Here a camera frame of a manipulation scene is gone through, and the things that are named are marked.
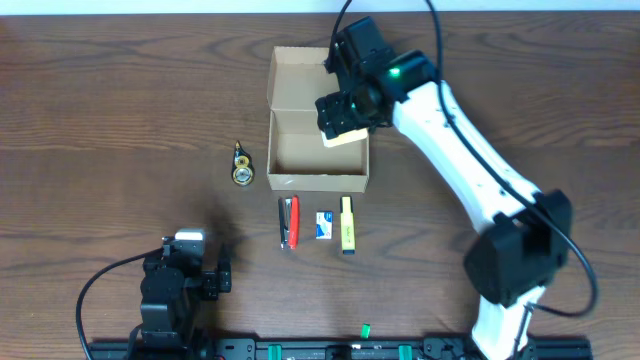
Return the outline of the yellow sticky note pad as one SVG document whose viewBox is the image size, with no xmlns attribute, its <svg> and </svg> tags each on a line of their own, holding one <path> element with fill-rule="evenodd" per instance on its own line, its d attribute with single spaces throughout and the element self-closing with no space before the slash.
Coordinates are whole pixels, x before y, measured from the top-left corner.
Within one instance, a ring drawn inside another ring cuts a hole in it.
<svg viewBox="0 0 640 360">
<path fill-rule="evenodd" d="M 327 148 L 333 148 L 348 143 L 358 142 L 366 140 L 369 132 L 366 128 L 359 130 L 352 130 L 343 134 L 340 134 L 334 138 L 329 139 L 325 132 L 321 133 L 323 145 Z"/>
</svg>

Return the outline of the blue white staples box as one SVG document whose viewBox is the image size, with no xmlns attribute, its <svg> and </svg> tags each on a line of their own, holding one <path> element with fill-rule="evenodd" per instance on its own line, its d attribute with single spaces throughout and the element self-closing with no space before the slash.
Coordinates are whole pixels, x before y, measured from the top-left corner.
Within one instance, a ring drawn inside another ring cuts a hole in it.
<svg viewBox="0 0 640 360">
<path fill-rule="evenodd" d="M 316 213 L 316 238 L 330 240 L 333 237 L 333 212 L 318 211 Z"/>
</svg>

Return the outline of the yellow highlighter marker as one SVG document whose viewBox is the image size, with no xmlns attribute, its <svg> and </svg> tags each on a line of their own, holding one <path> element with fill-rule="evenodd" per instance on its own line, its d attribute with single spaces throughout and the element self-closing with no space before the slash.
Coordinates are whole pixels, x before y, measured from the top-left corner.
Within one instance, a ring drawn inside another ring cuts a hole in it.
<svg viewBox="0 0 640 360">
<path fill-rule="evenodd" d="M 341 248 L 344 255 L 353 255 L 356 252 L 354 213 L 352 198 L 343 196 L 340 201 L 340 230 Z"/>
</svg>

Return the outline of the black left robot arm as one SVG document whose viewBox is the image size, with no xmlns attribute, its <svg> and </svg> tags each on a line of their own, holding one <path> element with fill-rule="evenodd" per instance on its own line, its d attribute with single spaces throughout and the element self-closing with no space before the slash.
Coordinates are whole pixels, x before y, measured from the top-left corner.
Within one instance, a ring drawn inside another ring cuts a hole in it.
<svg viewBox="0 0 640 360">
<path fill-rule="evenodd" d="M 212 270 L 203 268 L 199 253 L 171 250 L 147 257 L 140 285 L 143 345 L 153 352 L 196 359 L 212 352 L 205 330 L 196 327 L 202 302 L 216 301 L 232 289 L 232 266 L 221 251 Z"/>
</svg>

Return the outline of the yellow correction tape dispenser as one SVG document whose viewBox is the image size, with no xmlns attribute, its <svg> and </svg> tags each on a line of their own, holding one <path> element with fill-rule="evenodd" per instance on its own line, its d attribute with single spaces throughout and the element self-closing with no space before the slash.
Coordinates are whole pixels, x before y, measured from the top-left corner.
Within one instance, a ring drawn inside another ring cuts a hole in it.
<svg viewBox="0 0 640 360">
<path fill-rule="evenodd" d="M 235 143 L 231 178 L 238 186 L 248 186 L 255 177 L 251 156 L 243 149 L 241 143 Z"/>
</svg>

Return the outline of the black mounting rail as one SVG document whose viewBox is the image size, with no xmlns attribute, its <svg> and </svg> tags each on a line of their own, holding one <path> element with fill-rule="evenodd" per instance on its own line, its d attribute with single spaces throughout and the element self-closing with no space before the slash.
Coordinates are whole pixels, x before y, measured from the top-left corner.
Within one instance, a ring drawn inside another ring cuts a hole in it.
<svg viewBox="0 0 640 360">
<path fill-rule="evenodd" d="M 89 345 L 94 359 L 212 360 L 472 360 L 483 355 L 462 336 L 403 340 L 256 341 L 219 339 L 198 350 L 152 348 L 125 341 Z"/>
</svg>

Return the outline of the small green block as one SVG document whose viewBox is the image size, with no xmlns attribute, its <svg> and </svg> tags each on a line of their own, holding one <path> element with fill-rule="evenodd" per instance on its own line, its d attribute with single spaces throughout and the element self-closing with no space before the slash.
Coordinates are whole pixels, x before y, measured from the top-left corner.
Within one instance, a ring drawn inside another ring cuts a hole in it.
<svg viewBox="0 0 640 360">
<path fill-rule="evenodd" d="M 370 331 L 371 331 L 371 326 L 369 324 L 364 323 L 361 328 L 360 337 L 362 339 L 368 339 L 370 336 Z"/>
</svg>

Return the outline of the red and black stapler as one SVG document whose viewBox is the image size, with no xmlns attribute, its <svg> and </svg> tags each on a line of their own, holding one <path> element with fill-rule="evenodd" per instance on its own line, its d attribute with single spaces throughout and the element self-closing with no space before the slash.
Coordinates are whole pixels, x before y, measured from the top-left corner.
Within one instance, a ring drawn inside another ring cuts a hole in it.
<svg viewBox="0 0 640 360">
<path fill-rule="evenodd" d="M 295 250 L 299 243 L 300 203 L 299 197 L 278 199 L 281 248 Z"/>
</svg>

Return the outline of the cardboard box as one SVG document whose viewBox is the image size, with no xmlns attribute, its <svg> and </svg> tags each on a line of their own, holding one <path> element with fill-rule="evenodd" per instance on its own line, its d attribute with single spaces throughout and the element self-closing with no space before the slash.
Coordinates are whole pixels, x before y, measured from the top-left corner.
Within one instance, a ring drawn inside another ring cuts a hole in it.
<svg viewBox="0 0 640 360">
<path fill-rule="evenodd" d="M 328 148 L 315 101 L 339 90 L 325 70 L 326 48 L 273 48 L 267 178 L 276 191 L 363 193 L 369 180 L 369 140 Z"/>
</svg>

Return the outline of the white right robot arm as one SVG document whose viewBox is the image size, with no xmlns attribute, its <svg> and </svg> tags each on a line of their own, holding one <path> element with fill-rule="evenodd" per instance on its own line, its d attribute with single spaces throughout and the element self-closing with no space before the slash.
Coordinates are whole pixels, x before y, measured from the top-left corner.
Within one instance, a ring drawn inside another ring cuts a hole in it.
<svg viewBox="0 0 640 360">
<path fill-rule="evenodd" d="M 486 359 L 527 345 L 529 314 L 567 260 L 572 206 L 518 174 L 461 111 L 420 51 L 333 48 L 325 62 L 339 90 L 316 102 L 327 147 L 393 127 L 413 142 L 458 197 L 478 241 L 464 267 L 480 295 L 471 339 Z"/>
</svg>

